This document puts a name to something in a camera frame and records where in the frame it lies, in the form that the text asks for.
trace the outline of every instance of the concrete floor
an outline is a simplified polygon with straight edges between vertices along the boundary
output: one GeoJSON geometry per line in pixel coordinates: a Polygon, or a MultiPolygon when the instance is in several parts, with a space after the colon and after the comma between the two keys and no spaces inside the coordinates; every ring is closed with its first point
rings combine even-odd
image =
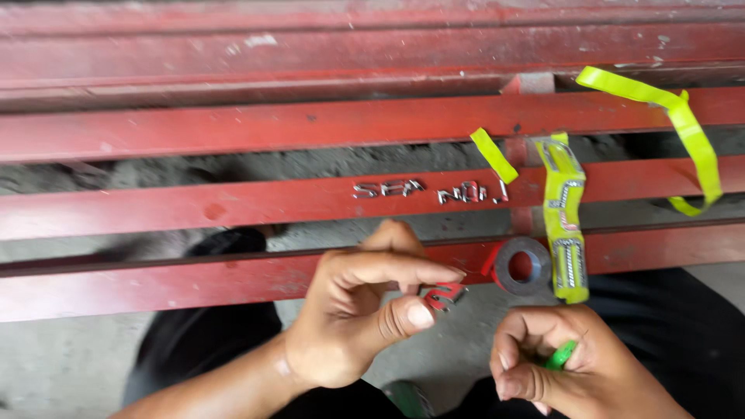
{"type": "MultiPolygon", "coordinates": [[[[719,154],[745,154],[745,136],[732,131],[709,133],[719,154]]],[[[571,144],[580,161],[622,160],[625,151],[610,139],[583,137],[571,144]]],[[[484,167],[472,145],[439,144],[383,148],[350,148],[225,157],[142,159],[122,162],[102,187],[130,188],[179,184],[186,167],[214,171],[231,167],[230,180],[353,176],[424,170],[484,167]]],[[[0,167],[0,194],[80,190],[50,166],[0,167]]],[[[745,202],[730,201],[710,209],[706,218],[745,213],[745,202]]],[[[504,210],[403,217],[421,239],[447,239],[505,233],[504,210]]],[[[582,205],[584,228],[683,221],[686,217],[646,201],[582,205]]],[[[375,229],[379,219],[299,223],[269,241],[269,251],[353,245],[375,229]]],[[[173,231],[43,241],[0,242],[0,262],[91,253],[101,248],[146,239],[131,259],[177,257],[209,230],[173,231]]],[[[709,265],[689,270],[713,289],[745,309],[745,264],[709,265]]],[[[457,309],[442,315],[438,325],[384,351],[365,379],[383,385],[411,379],[443,412],[459,403],[470,384],[488,374],[493,331],[507,308],[554,303],[546,294],[509,296],[499,287],[472,287],[457,309]]],[[[292,322],[301,300],[277,303],[285,324],[292,322]]],[[[152,313],[0,324],[0,419],[88,419],[114,412],[139,339],[152,313]]]]}

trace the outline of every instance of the wrist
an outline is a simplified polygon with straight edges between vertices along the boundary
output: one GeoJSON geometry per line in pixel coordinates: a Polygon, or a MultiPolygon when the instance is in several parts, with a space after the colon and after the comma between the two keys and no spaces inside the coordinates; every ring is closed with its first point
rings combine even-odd
{"type": "Polygon", "coordinates": [[[267,349],[269,368],[276,375],[277,382],[281,383],[290,400],[292,400],[317,386],[304,380],[292,370],[288,361],[285,337],[284,332],[278,334],[266,343],[265,348],[267,349]]]}

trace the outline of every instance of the yellow sticker sheet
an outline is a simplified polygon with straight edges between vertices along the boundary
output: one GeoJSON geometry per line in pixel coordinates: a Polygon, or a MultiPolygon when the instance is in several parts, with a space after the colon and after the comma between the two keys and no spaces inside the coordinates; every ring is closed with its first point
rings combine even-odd
{"type": "Polygon", "coordinates": [[[499,147],[492,141],[489,134],[483,128],[479,128],[471,134],[471,139],[484,156],[489,165],[497,172],[499,178],[507,185],[517,178],[517,171],[507,162],[499,147]]]}
{"type": "Polygon", "coordinates": [[[569,148],[566,133],[536,141],[536,147],[546,166],[543,220],[554,263],[554,295],[567,304],[582,303],[590,297],[578,214],[585,172],[569,148]]]}
{"type": "Polygon", "coordinates": [[[691,112],[691,107],[688,106],[688,93],[685,90],[678,96],[672,92],[644,84],[641,81],[631,80],[591,66],[585,67],[577,77],[577,82],[582,86],[602,90],[611,95],[621,96],[633,101],[658,104],[667,109],[670,122],[680,136],[685,150],[688,151],[694,161],[699,184],[704,195],[704,205],[701,209],[693,207],[683,197],[673,196],[668,198],[676,210],[689,216],[699,215],[722,196],[717,155],[703,133],[701,125],[691,112]]]}

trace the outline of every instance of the roll of tape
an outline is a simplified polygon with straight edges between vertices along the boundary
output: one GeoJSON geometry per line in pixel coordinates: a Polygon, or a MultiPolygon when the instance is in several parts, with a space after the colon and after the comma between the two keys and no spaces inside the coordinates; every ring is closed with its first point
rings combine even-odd
{"type": "Polygon", "coordinates": [[[551,283],[551,271],[551,255],[548,254],[548,249],[528,237],[507,240],[497,250],[494,258],[497,284],[513,295],[533,295],[541,288],[547,288],[551,283]],[[510,260],[520,252],[525,252],[530,258],[530,275],[525,280],[516,280],[510,275],[510,260]]]}

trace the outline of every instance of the red metal frame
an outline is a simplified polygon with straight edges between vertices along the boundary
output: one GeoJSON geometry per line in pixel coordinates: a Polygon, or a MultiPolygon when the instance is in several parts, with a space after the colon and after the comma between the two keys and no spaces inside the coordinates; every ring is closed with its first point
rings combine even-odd
{"type": "MultiPolygon", "coordinates": [[[[0,5],[0,112],[12,113],[0,116],[0,163],[457,142],[481,126],[509,137],[505,154],[521,174],[509,186],[510,200],[499,205],[441,206],[434,198],[434,190],[465,180],[495,195],[497,178],[486,169],[3,196],[0,240],[496,207],[511,209],[513,233],[535,233],[539,219],[531,207],[542,202],[545,171],[525,167],[535,159],[522,136],[671,128],[660,108],[601,92],[549,93],[555,85],[579,89],[573,77],[585,65],[657,86],[745,82],[741,4],[542,0],[539,6],[502,0],[0,5]],[[531,78],[539,86],[528,86],[531,78]],[[340,101],[423,95],[448,97],[340,101]],[[296,103],[277,104],[283,101],[296,103]],[[246,106],[264,102],[272,104],[246,106]],[[194,105],[209,107],[111,111],[194,105]],[[64,110],[95,112],[28,114],[64,110]],[[352,197],[356,183],[393,179],[415,179],[427,190],[408,198],[352,197]]],[[[745,87],[689,92],[702,125],[745,123],[745,87]]],[[[745,192],[745,156],[721,157],[719,165],[724,191],[745,192]]],[[[689,159],[595,163],[585,170],[583,202],[700,194],[689,159]]],[[[590,274],[745,260],[745,219],[585,233],[590,274]]],[[[503,239],[430,243],[428,254],[468,271],[470,283],[489,282],[478,271],[503,239]]],[[[0,266],[0,321],[303,297],[322,251],[7,264],[0,266]]]]}
{"type": "Polygon", "coordinates": [[[141,32],[369,28],[453,28],[505,25],[587,25],[618,22],[716,22],[745,18],[737,2],[683,0],[542,0],[516,7],[501,1],[370,2],[170,1],[131,4],[3,4],[0,32],[8,36],[137,34],[141,32]]]}
{"type": "MultiPolygon", "coordinates": [[[[585,233],[590,274],[745,260],[742,218],[688,227],[647,226],[585,233]]],[[[427,253],[433,260],[468,272],[464,283],[491,283],[492,279],[479,271],[492,248],[505,239],[430,243],[427,253]]],[[[7,277],[0,280],[0,321],[301,298],[320,252],[6,271],[7,277]]]]}
{"type": "MultiPolygon", "coordinates": [[[[583,165],[587,184],[582,202],[698,195],[690,159],[627,160],[583,165]]],[[[724,192],[745,192],[745,155],[719,159],[724,192]]],[[[544,168],[522,168],[507,190],[510,200],[494,204],[449,201],[435,191],[465,180],[500,194],[492,169],[375,174],[307,180],[222,183],[173,188],[8,195],[0,197],[0,240],[38,239],[182,228],[284,224],[358,217],[457,212],[541,205],[544,168]],[[411,196],[355,199],[358,183],[418,180],[424,192],[411,196]]]]}
{"type": "Polygon", "coordinates": [[[0,89],[743,61],[745,45],[738,41],[744,31],[745,22],[726,22],[31,38],[0,42],[0,89]]]}
{"type": "MultiPolygon", "coordinates": [[[[745,87],[690,89],[702,125],[745,123],[745,87]]],[[[0,163],[417,144],[671,129],[662,108],[602,92],[0,116],[0,163]]]]}

